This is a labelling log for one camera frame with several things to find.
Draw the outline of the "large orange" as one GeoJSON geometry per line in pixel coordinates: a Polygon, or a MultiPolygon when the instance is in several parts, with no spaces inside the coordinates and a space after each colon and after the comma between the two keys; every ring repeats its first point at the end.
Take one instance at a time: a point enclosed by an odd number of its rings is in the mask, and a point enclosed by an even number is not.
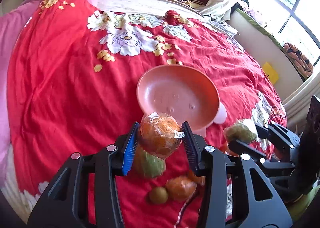
{"type": "Polygon", "coordinates": [[[145,116],[138,130],[138,142],[142,149],[160,159],[172,155],[183,138],[180,125],[166,113],[153,112],[145,116]]]}

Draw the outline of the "cream bed sheet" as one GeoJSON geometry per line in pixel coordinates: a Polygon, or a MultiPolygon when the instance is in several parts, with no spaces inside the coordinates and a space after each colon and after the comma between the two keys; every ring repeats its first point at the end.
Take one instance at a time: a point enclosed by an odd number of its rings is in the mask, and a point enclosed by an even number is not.
{"type": "Polygon", "coordinates": [[[177,0],[98,0],[97,8],[101,11],[146,13],[163,16],[174,10],[188,18],[197,18],[200,14],[177,0]]]}

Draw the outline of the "red floral bedspread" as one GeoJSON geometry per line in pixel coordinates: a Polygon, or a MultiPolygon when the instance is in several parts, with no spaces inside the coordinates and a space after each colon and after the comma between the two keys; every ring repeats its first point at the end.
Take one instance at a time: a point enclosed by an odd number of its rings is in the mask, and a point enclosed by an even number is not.
{"type": "Polygon", "coordinates": [[[10,58],[8,104],[15,173],[5,196],[28,219],[74,152],[94,154],[142,119],[140,77],[187,65],[216,85],[227,119],[207,129],[218,148],[240,119],[286,125],[285,109],[259,63],[200,15],[101,11],[87,0],[41,0],[10,58]]]}

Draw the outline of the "yellow paper note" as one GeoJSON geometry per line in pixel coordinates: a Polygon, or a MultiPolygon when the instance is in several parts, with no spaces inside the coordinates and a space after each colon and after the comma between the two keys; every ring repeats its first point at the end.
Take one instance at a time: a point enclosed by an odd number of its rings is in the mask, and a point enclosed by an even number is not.
{"type": "Polygon", "coordinates": [[[262,66],[264,73],[266,74],[267,78],[270,82],[274,85],[279,80],[279,75],[275,71],[275,69],[268,63],[265,62],[262,66]]]}

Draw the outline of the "tall green mango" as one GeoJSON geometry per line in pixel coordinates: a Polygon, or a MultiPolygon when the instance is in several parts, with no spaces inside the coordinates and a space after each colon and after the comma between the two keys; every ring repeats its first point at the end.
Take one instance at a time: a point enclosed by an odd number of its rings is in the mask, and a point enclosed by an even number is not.
{"type": "Polygon", "coordinates": [[[136,148],[133,168],[145,178],[156,178],[166,170],[165,160],[146,152],[140,145],[136,148]]]}

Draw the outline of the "window frame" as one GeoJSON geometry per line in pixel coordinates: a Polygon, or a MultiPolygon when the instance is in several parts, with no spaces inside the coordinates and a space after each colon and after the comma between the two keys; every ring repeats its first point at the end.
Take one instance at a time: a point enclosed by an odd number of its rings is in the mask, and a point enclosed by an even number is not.
{"type": "Polygon", "coordinates": [[[259,22],[279,43],[291,42],[317,60],[319,21],[312,21],[312,12],[318,10],[318,3],[313,0],[249,0],[249,3],[259,22]]]}

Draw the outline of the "round green mango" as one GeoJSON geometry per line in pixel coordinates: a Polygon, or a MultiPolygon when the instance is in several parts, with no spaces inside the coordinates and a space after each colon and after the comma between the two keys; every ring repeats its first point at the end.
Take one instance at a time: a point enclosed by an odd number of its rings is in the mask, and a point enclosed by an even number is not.
{"type": "Polygon", "coordinates": [[[249,144],[256,140],[258,132],[253,120],[242,119],[225,128],[223,130],[223,136],[228,142],[238,139],[241,142],[249,144]]]}

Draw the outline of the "red tomato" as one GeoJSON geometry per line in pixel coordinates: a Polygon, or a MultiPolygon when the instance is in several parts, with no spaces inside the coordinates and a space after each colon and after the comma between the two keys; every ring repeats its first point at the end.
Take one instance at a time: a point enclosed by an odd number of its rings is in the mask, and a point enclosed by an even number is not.
{"type": "Polygon", "coordinates": [[[220,151],[222,151],[223,153],[225,153],[225,154],[227,154],[227,155],[238,156],[236,153],[232,152],[232,151],[229,149],[227,142],[225,142],[224,144],[221,145],[220,151]]]}

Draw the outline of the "brown kiwi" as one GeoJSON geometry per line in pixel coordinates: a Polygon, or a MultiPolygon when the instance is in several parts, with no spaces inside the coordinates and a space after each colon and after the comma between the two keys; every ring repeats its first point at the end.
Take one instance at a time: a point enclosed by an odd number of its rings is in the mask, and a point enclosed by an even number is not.
{"type": "Polygon", "coordinates": [[[168,197],[168,192],[164,187],[155,187],[149,193],[149,199],[154,204],[164,204],[168,197]]]}

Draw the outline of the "patterned cushion on sill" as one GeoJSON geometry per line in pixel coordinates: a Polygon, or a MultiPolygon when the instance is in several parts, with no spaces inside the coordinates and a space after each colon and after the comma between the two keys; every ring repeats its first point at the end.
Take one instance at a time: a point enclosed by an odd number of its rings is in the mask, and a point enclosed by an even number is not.
{"type": "Polygon", "coordinates": [[[304,77],[309,78],[313,73],[313,64],[302,54],[302,52],[293,44],[285,43],[284,50],[291,58],[298,72],[304,77]]]}

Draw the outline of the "pink plastic fruit plate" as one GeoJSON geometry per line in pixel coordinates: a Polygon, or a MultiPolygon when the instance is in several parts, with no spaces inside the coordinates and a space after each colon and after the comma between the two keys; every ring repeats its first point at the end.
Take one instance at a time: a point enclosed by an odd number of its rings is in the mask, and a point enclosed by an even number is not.
{"type": "Polygon", "coordinates": [[[218,90],[204,73],[183,65],[160,65],[145,72],[137,84],[137,100],[145,115],[171,115],[179,125],[189,122],[191,130],[206,136],[212,124],[227,119],[218,90]]]}

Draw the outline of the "pink quilt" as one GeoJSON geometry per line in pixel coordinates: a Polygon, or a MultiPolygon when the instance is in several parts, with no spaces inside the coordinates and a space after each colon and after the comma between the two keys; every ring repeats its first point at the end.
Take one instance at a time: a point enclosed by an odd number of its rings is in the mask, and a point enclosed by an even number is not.
{"type": "MultiPolygon", "coordinates": [[[[7,172],[10,128],[7,107],[7,74],[9,60],[16,41],[39,7],[41,0],[25,0],[18,8],[1,17],[1,186],[4,186],[7,172]]],[[[87,0],[96,6],[98,0],[87,0]]]]}

